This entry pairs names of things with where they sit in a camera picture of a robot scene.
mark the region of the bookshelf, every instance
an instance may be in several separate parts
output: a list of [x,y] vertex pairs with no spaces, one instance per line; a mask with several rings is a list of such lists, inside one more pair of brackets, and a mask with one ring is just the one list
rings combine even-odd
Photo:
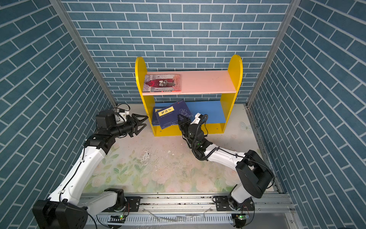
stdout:
[[[142,92],[143,82],[146,74],[180,74],[181,88],[179,92]],[[135,64],[136,84],[149,116],[150,126],[154,136],[177,136],[182,133],[178,125],[165,129],[160,126],[153,126],[151,123],[153,108],[155,106],[168,106],[172,103],[155,103],[154,95],[193,95],[193,94],[221,94],[220,101],[194,101],[187,102],[188,108],[193,116],[197,112],[208,114],[206,124],[209,134],[222,134],[225,131],[231,110],[234,106],[243,77],[243,63],[239,55],[233,55],[228,70],[220,71],[164,71],[148,72],[145,61],[142,57],[136,58]]]

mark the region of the book cover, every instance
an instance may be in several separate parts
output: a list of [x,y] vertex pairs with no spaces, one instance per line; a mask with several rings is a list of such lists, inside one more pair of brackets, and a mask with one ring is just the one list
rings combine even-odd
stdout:
[[188,118],[193,116],[183,99],[155,112],[161,129],[178,124],[178,114]]
[[151,119],[151,123],[153,124],[153,126],[158,126],[159,125],[159,121],[158,121],[158,118],[156,117],[156,114],[155,112],[156,111],[159,111],[161,109],[163,109],[164,107],[154,107],[153,108],[153,117]]
[[181,91],[179,74],[145,75],[142,92]]

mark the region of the metal mounting plate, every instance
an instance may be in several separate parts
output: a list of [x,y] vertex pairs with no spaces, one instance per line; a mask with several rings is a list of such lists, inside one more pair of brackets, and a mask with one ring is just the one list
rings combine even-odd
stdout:
[[140,200],[139,196],[126,196],[127,202],[130,203],[130,212],[137,212],[140,207]]
[[[232,211],[227,196],[214,196],[214,199],[216,199],[215,205],[217,211]],[[254,204],[249,198],[244,201],[243,205],[248,208],[248,211],[254,210]]]

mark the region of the black cable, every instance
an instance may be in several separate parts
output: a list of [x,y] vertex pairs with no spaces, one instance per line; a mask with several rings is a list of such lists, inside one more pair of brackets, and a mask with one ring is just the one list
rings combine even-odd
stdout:
[[269,187],[267,187],[266,189],[269,189],[270,187],[272,187],[274,183],[275,183],[275,180],[272,179],[272,184]]
[[95,229],[98,229],[98,226],[97,226],[97,222],[95,221],[95,219],[89,214],[89,212],[86,212],[88,213],[88,215],[91,217],[91,219],[93,220],[94,224],[95,224]]
[[[123,109],[123,108],[119,108],[119,106],[120,106],[120,105],[124,105],[124,104],[128,106],[128,110]],[[119,103],[119,104],[117,104],[116,112],[117,112],[117,109],[123,109],[123,110],[125,110],[125,111],[129,111],[129,110],[131,110],[131,107],[130,107],[127,103]]]
[[186,143],[188,144],[188,147],[191,149],[191,145],[189,144],[188,140],[187,140],[187,139],[185,139],[185,138],[183,137],[183,135],[182,135],[182,138],[183,138],[183,140],[185,140],[185,141],[186,141]]
[[121,125],[124,124],[126,122],[126,120],[118,113],[118,112],[114,112],[115,115],[121,117],[123,119],[123,123],[120,123]]
[[97,220],[98,220],[98,222],[101,224],[101,225],[103,225],[103,226],[105,226],[104,224],[102,224],[100,221],[99,221],[99,219],[98,219],[98,215],[95,215],[96,217],[97,217]]
[[99,114],[102,111],[106,111],[106,110],[110,110],[110,109],[114,109],[114,107],[110,107],[110,108],[106,108],[106,109],[100,110],[97,114]]
[[204,135],[204,137],[207,137],[208,136],[208,130],[207,130],[207,128],[206,128],[206,122],[205,122],[205,129],[206,129],[206,131],[207,131],[207,134],[205,134]]
[[[84,155],[85,155],[85,147],[84,147],[84,150],[83,150],[83,156],[81,157],[81,160],[84,160]],[[78,165],[78,167],[76,168],[76,170],[75,170],[75,172],[74,172],[74,174],[73,174],[73,176],[71,177],[71,179],[65,184],[65,186],[61,189],[61,192],[60,192],[60,195],[59,195],[59,201],[62,203],[62,201],[61,201],[61,194],[62,194],[62,190],[64,190],[65,188],[66,188],[66,186],[70,183],[70,181],[74,178],[74,176],[75,176],[75,174],[76,174],[76,172],[78,171],[78,169],[79,169],[79,167],[80,167],[80,165],[81,165],[81,161],[80,161],[80,163],[79,163],[79,165]]]
[[[224,151],[225,153],[228,153],[228,154],[233,155],[233,156],[235,156],[235,157],[245,158],[245,157],[240,156],[240,155],[237,155],[237,154],[229,153],[229,152],[228,152],[228,151],[226,151],[226,150],[223,150],[223,149],[221,149],[221,150],[222,150],[222,151]],[[249,159],[249,158],[245,158],[245,159],[250,160],[250,161],[252,161],[252,162],[257,163],[258,165],[261,165],[261,166],[265,167],[266,169],[268,169],[269,173],[271,173],[271,175],[272,175],[272,171],[271,171],[271,169],[270,169],[270,168],[268,168],[267,166],[265,166],[264,164],[261,164],[261,163],[259,163],[259,162],[256,162],[255,160],[252,160],[252,159]]]
[[122,136],[122,137],[117,137],[117,138],[124,138],[124,137],[126,137],[128,134],[126,134],[125,136]]
[[198,134],[198,131],[199,131],[199,129],[201,129],[201,126],[202,126],[202,124],[203,123],[205,123],[206,121],[207,121],[207,119],[208,119],[208,115],[207,114],[205,114],[205,115],[203,115],[203,117],[199,120],[199,122],[198,122],[198,125],[197,125],[197,129],[196,129],[196,133],[195,133],[195,135],[194,135],[194,138],[193,138],[193,141],[192,141],[192,153],[193,153],[193,155],[198,159],[198,160],[203,160],[201,157],[199,157],[198,156],[198,154],[196,153],[196,149],[195,149],[195,143],[196,143],[196,141],[197,141],[197,134]]
[[247,226],[247,225],[249,225],[249,224],[251,224],[251,223],[253,222],[253,220],[254,220],[254,215],[255,215],[255,204],[254,204],[253,198],[251,197],[251,198],[250,198],[250,200],[253,202],[254,212],[253,212],[252,220],[251,220],[248,224],[246,224],[245,226]]
[[210,156],[211,156],[211,154],[213,154],[215,151],[218,151],[220,149],[220,147],[215,147],[215,148],[213,148],[209,153],[208,153],[208,155],[206,155],[205,157],[203,157],[203,158],[197,158],[198,160],[207,160]]
[[129,202],[126,202],[126,203],[128,203],[128,212],[127,212],[127,215],[125,215],[123,212],[124,217],[127,217],[130,214],[130,203]]
[[[84,160],[84,155],[85,155],[85,147],[84,147],[84,150],[83,150],[83,156],[81,157],[81,160]],[[61,192],[60,192],[60,195],[59,195],[59,201],[61,204],[63,204],[66,208],[69,208],[69,209],[73,209],[73,210],[77,210],[77,211],[81,211],[81,212],[85,212],[85,211],[82,211],[82,210],[79,210],[79,209],[76,209],[76,208],[71,208],[69,206],[67,206],[64,202],[61,201],[61,194],[62,194],[62,190],[64,190],[66,188],[66,186],[70,183],[70,181],[74,178],[76,172],[78,171],[80,165],[81,165],[82,161],[80,161],[79,165],[77,166],[73,176],[71,177],[71,179],[65,184],[65,186],[61,189]],[[86,213],[91,217],[91,219],[93,220],[94,224],[95,224],[95,228],[98,229],[97,227],[97,223],[95,222],[94,218],[89,214],[89,212],[86,211]]]

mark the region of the blue book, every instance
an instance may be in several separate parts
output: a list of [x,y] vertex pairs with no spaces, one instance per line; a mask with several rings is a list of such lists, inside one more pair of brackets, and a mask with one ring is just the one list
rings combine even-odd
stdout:
[[151,119],[151,123],[153,124],[153,126],[158,126],[159,125],[159,121],[158,118],[156,117],[155,112],[159,111],[161,109],[163,109],[164,107],[154,107],[153,108],[153,118]]
[[155,112],[161,129],[178,124],[178,114],[188,118],[193,116],[183,99]]

